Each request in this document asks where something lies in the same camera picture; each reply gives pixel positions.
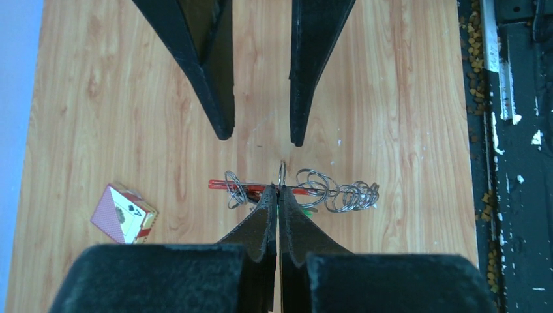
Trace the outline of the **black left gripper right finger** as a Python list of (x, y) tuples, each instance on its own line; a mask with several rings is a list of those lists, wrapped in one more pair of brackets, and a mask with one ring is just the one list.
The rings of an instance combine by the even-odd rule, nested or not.
[(284, 312), (494, 312), (487, 284), (453, 254), (356, 254), (278, 196)]

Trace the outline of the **green tag key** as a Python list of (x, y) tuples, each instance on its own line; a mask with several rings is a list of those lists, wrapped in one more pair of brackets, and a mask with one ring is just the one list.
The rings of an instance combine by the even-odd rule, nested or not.
[(306, 215), (309, 218), (311, 218), (314, 214), (314, 211), (312, 210), (312, 208), (310, 208), (310, 209), (301, 209), (301, 211), (303, 212), (304, 215)]

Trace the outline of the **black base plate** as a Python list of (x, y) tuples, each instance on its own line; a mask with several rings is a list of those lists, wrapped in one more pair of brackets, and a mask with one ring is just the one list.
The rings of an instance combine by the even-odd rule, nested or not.
[(478, 264), (496, 312), (552, 311), (552, 2), (459, 1)]

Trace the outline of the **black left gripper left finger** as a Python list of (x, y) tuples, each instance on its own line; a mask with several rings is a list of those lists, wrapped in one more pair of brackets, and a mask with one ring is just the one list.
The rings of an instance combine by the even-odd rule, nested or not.
[(211, 244), (101, 244), (67, 273), (51, 312), (270, 312), (277, 190)]

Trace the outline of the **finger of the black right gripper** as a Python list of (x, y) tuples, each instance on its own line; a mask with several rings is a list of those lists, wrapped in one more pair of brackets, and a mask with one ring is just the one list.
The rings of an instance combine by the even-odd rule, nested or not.
[(304, 144), (317, 84), (355, 4), (354, 0), (293, 0), (290, 138)]
[(148, 1), (134, 4), (185, 73), (220, 140), (235, 126), (231, 1)]

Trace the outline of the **playing card box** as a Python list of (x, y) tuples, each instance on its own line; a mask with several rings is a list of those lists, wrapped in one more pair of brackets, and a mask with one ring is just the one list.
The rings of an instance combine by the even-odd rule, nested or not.
[(91, 223), (119, 244), (147, 241), (158, 210), (140, 194), (120, 183), (106, 185), (91, 216)]

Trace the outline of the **metal key organizer red handle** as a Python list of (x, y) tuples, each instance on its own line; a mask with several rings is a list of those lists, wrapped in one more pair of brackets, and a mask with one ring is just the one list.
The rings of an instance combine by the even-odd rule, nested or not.
[[(301, 209), (310, 209), (316, 213), (319, 206), (324, 206), (331, 213), (347, 213), (364, 211), (375, 207), (379, 200), (380, 186), (365, 181), (355, 181), (350, 184), (339, 184), (332, 177), (314, 170), (303, 168), (295, 174), (293, 185), (286, 184), (286, 163), (279, 167), (276, 189), (286, 187), (293, 195), (308, 198), (300, 203)], [(211, 179), (208, 182), (211, 190), (224, 190), (229, 195), (228, 209), (235, 209), (246, 204), (257, 204), (261, 199), (266, 185), (241, 181), (238, 176), (228, 170), (223, 179)]]

